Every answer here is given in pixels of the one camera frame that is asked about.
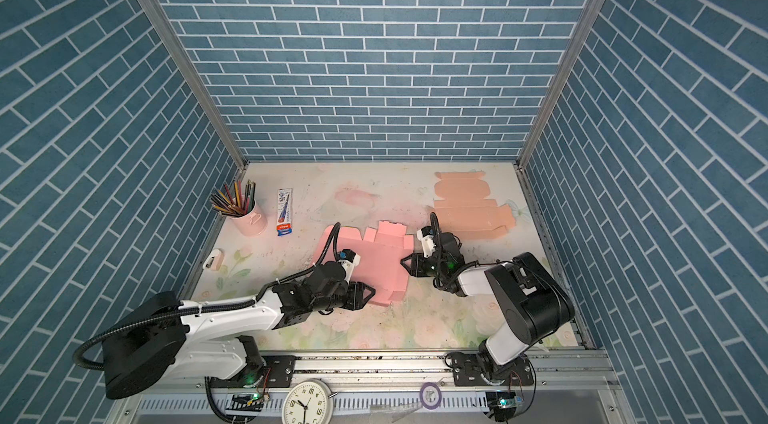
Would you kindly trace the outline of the white blue pencil box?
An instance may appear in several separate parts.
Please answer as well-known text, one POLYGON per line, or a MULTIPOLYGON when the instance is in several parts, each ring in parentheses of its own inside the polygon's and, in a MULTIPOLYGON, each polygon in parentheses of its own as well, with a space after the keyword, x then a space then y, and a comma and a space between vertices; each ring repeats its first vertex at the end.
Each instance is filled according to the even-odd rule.
POLYGON ((292 233, 292 195, 291 188, 280 189, 277 194, 276 232, 278 237, 292 233))

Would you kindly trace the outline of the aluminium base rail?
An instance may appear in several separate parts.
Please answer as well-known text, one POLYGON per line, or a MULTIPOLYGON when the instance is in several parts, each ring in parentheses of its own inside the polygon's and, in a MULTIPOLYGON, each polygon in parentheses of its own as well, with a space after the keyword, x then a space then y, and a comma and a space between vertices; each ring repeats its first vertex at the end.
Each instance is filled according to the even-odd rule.
POLYGON ((508 379, 482 378, 469 351, 268 351, 260 386, 234 381, 205 385, 200 378, 170 379, 118 404, 111 423, 143 416, 195 416, 217 409, 259 422, 280 415, 290 389, 317 379, 333 393, 333 416, 386 413, 396 422, 426 413, 419 390, 440 385, 442 405, 433 412, 489 414, 500 423, 632 423, 627 398, 603 351, 530 351, 508 379))

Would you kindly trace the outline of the pink metal pencil bucket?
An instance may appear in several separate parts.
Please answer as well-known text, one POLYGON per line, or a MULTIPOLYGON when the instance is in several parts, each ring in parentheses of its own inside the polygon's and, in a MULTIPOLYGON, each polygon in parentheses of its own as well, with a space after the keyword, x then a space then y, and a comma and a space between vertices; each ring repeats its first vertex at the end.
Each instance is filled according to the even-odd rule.
POLYGON ((268 226, 268 218, 258 203, 254 203, 252 209, 245 215, 230 217, 229 221, 245 237, 257 236, 263 233, 268 226))

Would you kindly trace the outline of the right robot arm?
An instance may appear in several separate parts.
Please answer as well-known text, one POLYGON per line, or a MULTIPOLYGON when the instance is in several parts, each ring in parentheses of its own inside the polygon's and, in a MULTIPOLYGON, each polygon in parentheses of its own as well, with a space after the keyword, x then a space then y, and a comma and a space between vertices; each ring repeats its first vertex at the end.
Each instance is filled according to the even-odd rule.
POLYGON ((570 298, 529 252, 494 263, 467 262, 451 233, 429 233, 420 242, 420 252, 400 261, 410 276, 429 278, 435 289, 459 297, 491 296, 501 311, 504 323, 481 342, 475 358, 490 383, 511 377, 531 347, 575 317, 570 298))

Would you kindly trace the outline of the white wall clock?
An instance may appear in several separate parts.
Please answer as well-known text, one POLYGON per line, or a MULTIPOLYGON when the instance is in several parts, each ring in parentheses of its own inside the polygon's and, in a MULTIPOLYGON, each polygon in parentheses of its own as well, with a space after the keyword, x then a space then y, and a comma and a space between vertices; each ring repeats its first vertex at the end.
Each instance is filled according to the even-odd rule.
POLYGON ((281 410, 282 424, 329 424, 334 409, 333 393, 317 379, 303 381, 288 392, 281 410))

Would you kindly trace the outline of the tan flat cardboard box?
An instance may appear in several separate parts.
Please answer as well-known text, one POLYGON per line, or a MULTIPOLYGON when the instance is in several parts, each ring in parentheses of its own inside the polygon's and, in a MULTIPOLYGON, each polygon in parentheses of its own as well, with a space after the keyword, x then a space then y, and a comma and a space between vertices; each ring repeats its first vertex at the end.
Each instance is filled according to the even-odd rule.
POLYGON ((493 240, 517 225, 511 208, 491 198, 485 173, 438 172, 434 212, 443 231, 462 240, 493 240))

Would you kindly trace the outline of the purple tape roll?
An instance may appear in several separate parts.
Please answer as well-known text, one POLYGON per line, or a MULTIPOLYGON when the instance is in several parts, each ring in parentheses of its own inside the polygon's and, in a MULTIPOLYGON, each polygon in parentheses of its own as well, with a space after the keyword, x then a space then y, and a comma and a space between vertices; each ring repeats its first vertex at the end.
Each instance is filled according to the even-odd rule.
POLYGON ((424 383, 419 390, 419 402, 422 408, 429 411, 439 409, 442 405, 440 385, 433 382, 424 383))

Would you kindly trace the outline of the bundle of coloured pencils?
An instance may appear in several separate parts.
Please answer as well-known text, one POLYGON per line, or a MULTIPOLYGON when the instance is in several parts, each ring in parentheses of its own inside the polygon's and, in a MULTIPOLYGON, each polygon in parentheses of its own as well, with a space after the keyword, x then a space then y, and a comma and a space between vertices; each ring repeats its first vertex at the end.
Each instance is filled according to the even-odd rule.
POLYGON ((215 189, 209 202, 215 212, 225 217, 244 217, 256 208, 256 185, 254 182, 235 181, 232 185, 223 185, 215 189))

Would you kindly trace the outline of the white round object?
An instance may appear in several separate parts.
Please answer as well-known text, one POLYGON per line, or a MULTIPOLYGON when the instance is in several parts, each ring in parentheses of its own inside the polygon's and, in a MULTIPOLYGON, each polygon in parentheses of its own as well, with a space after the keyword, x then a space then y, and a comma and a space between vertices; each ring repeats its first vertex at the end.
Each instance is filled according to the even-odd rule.
POLYGON ((213 249, 204 260, 204 268, 211 272, 217 272, 224 261, 224 252, 221 249, 213 249))

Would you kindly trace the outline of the pink cardboard box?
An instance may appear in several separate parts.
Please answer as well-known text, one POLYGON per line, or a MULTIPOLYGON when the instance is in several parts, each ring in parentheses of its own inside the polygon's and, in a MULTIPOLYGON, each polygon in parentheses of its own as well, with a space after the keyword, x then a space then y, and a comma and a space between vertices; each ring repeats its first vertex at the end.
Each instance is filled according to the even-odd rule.
POLYGON ((388 307, 401 302, 407 290, 409 273, 401 265, 403 258, 414 252, 414 236, 403 224, 379 221, 377 228, 342 227, 338 251, 350 249, 361 257, 351 280, 362 282, 376 290, 368 306, 388 307))

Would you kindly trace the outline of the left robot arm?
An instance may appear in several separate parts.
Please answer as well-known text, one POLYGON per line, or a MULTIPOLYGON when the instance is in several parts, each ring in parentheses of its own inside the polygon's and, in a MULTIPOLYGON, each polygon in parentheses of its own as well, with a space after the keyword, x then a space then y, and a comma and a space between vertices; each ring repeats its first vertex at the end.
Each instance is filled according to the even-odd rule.
POLYGON ((329 261, 264 285, 251 297, 212 302, 153 296, 127 318, 86 340, 76 366, 103 373, 112 400, 165 379, 204 378, 262 385, 267 363, 254 334, 305 322, 313 313, 363 309, 375 289, 352 280, 356 263, 329 261))

